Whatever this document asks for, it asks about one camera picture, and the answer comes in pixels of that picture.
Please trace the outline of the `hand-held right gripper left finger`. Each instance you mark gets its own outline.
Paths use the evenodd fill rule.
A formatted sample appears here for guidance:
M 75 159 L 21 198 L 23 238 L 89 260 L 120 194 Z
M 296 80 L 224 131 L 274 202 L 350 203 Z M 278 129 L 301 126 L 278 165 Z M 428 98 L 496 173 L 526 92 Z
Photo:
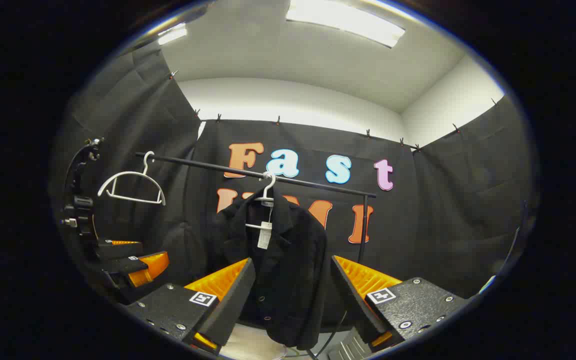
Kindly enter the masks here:
M 256 280 L 248 257 L 187 285 L 166 284 L 126 307 L 170 341 L 217 356 L 227 344 Z

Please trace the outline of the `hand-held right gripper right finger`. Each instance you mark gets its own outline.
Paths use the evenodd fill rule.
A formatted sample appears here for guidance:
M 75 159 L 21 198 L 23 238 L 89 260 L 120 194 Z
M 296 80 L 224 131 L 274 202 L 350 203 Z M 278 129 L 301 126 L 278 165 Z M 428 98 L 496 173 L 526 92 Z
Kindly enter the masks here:
M 332 256 L 330 267 L 352 326 L 370 349 L 421 335 L 468 303 L 421 277 L 398 280 L 341 256 Z

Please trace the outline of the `white laundry hamper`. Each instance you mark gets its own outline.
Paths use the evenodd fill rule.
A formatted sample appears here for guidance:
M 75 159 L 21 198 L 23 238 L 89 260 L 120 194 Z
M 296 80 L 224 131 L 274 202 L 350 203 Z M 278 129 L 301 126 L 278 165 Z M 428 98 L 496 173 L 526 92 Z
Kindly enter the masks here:
M 235 324 L 219 357 L 229 360 L 281 360 L 287 348 L 272 340 L 265 330 Z

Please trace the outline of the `black jacket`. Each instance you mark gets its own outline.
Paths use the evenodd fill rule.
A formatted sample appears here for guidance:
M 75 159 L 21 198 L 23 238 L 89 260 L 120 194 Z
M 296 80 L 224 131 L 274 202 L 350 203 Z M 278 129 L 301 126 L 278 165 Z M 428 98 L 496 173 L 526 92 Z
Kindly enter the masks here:
M 330 274 L 328 239 L 306 209 L 270 190 L 274 207 L 237 199 L 217 212 L 205 236 L 206 268 L 215 272 L 251 258 L 255 280 L 239 321 L 263 328 L 270 339 L 305 351 L 317 342 Z M 258 228 L 272 223 L 268 249 L 258 248 Z

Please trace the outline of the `white plastic hanger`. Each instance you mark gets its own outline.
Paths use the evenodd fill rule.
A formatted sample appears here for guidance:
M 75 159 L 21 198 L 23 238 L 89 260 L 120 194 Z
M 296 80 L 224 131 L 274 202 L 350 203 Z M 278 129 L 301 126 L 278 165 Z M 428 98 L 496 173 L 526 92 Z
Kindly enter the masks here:
M 149 176 L 147 173 L 148 168 L 149 168 L 149 161 L 154 162 L 154 155 L 155 155 L 155 153 L 152 150 L 144 153 L 144 155 L 142 157 L 142 171 L 140 171 L 140 172 L 139 171 L 121 171 L 121 172 L 117 172 L 114 175 L 107 178 L 107 180 L 105 180 L 105 182 L 103 182 L 100 185 L 100 187 L 96 193 L 96 196 L 98 196 L 98 198 L 100 198 L 103 194 L 106 194 L 106 196 L 108 196 L 109 198 L 121 199 L 124 201 L 133 202 L 133 203 L 162 205 L 162 207 L 165 207 L 167 205 L 167 201 L 166 201 L 166 196 L 163 193 L 162 187 L 154 178 Z M 150 182 L 151 184 L 153 184 L 156 187 L 156 189 L 158 190 L 157 198 L 155 200 L 149 200 L 149 199 L 142 199 L 142 198 L 136 198 L 136 197 L 130 197 L 130 196 L 124 196 L 121 194 L 117 194 L 116 193 L 117 182 L 118 182 L 119 178 L 123 178 L 126 176 L 135 176 L 135 177 L 138 177 L 141 179 L 145 179 L 148 182 Z
M 272 216 L 272 209 L 274 208 L 274 202 L 275 199 L 272 196 L 269 196 L 269 191 L 270 189 L 272 189 L 272 187 L 274 187 L 276 181 L 277 181 L 277 176 L 272 173 L 272 171 L 265 171 L 262 173 L 262 178 L 263 179 L 269 179 L 269 184 L 266 185 L 263 188 L 263 193 L 261 194 L 261 196 L 257 196 L 257 197 L 249 197 L 249 199 L 252 199 L 252 201 L 254 202 L 259 202 L 260 204 L 263 203 L 270 203 L 270 205 L 265 205 L 266 207 L 270 207 L 270 217 Z M 249 224 L 246 223 L 245 226 L 247 228 L 252 228 L 252 229 L 258 229 L 258 230 L 265 230 L 265 231 L 271 231 L 272 230 L 272 224 L 260 224 L 260 225 L 255 225 L 255 224 Z

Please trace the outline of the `black clothes rack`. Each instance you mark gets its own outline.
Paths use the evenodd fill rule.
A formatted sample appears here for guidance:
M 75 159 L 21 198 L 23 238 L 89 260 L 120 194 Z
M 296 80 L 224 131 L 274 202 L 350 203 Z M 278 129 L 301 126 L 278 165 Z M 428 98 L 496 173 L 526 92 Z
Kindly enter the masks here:
M 172 164 L 179 164 L 183 166 L 189 167 L 198 167 L 205 170 L 216 171 L 220 173 L 233 173 L 238 175 L 243 175 L 247 177 L 254 177 L 258 179 L 267 178 L 268 175 L 265 173 L 254 172 L 249 170 L 241 170 L 237 168 L 226 167 L 222 165 L 213 164 L 210 162 L 201 162 L 201 161 L 192 161 L 182 158 L 176 158 L 171 156 L 163 156 L 163 155 L 147 155 L 145 152 L 136 152 L 134 154 L 137 157 L 144 156 L 147 160 L 155 160 L 155 161 L 163 161 Z M 270 173 L 270 178 L 274 180 L 274 182 L 281 182 L 281 183 L 288 183 L 295 186 L 300 187 L 307 187 L 313 189 L 320 189 L 322 191 L 334 192 L 334 193 L 341 193 L 341 194 L 348 194 L 353 196 L 361 196 L 362 198 L 362 223 L 361 223 L 361 236 L 359 240 L 359 250 L 358 250 L 358 263 L 363 264 L 365 250 L 366 250 L 366 237 L 368 234 L 368 202 L 369 199 L 377 198 L 377 194 L 375 193 L 368 193 L 365 191 L 359 191 L 354 189 L 347 189 L 344 187 L 339 186 L 330 186 L 326 184 L 320 184 L 315 182 L 303 181 L 303 180 L 295 180 L 294 178 L 287 178 L 287 177 L 277 177 L 275 174 Z

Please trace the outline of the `white paper garment tag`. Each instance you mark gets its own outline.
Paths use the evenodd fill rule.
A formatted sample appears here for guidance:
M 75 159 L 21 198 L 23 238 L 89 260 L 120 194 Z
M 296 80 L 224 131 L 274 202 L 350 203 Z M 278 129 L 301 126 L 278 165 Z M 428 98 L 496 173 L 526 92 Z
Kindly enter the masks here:
M 268 249 L 272 237 L 273 224 L 271 222 L 262 221 L 258 229 L 259 235 L 257 246 L 259 249 Z

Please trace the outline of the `black backdrop cloth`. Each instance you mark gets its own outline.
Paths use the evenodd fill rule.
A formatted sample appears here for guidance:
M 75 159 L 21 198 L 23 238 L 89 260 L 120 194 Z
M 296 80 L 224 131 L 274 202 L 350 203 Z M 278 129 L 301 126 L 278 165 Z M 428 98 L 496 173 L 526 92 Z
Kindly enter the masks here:
M 524 119 L 506 96 L 458 131 L 411 151 L 395 141 L 356 132 L 289 122 L 224 119 L 201 121 L 169 75 L 160 48 L 121 55 L 75 93 L 52 153 L 50 191 L 60 198 L 70 159 L 86 139 L 105 138 L 100 159 L 83 172 L 84 193 L 96 198 L 102 183 L 125 170 L 142 169 L 136 152 L 188 158 L 262 173 L 297 155 L 298 181 L 376 194 L 368 200 L 362 263 L 407 280 L 421 276 L 460 297 L 470 297 L 499 269 L 533 202 L 534 153 Z M 337 180 L 345 158 L 350 178 Z M 154 161 L 148 174 L 167 205 L 107 198 L 95 205 L 100 236 L 143 242 L 144 251 L 168 251 L 168 281 L 189 283 L 207 274 L 215 214 L 262 190 L 258 178 Z M 357 260 L 362 200 L 356 194 L 275 185 L 290 202 L 325 224 L 331 255 Z

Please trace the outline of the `small ceiling light panel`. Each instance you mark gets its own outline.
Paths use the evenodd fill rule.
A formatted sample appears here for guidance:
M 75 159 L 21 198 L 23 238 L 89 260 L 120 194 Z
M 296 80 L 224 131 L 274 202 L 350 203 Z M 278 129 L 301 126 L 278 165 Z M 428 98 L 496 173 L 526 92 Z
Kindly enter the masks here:
M 169 29 L 163 30 L 157 34 L 157 43 L 160 46 L 176 41 L 177 39 L 183 38 L 188 34 L 185 23 L 178 23 Z

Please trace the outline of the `large ceiling light panel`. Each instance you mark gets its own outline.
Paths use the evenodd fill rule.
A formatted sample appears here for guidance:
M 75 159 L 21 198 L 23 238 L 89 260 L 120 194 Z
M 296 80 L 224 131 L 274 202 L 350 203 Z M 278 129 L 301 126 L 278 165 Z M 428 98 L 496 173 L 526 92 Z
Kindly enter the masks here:
M 375 14 L 334 0 L 290 0 L 285 19 L 358 35 L 393 48 L 406 29 Z

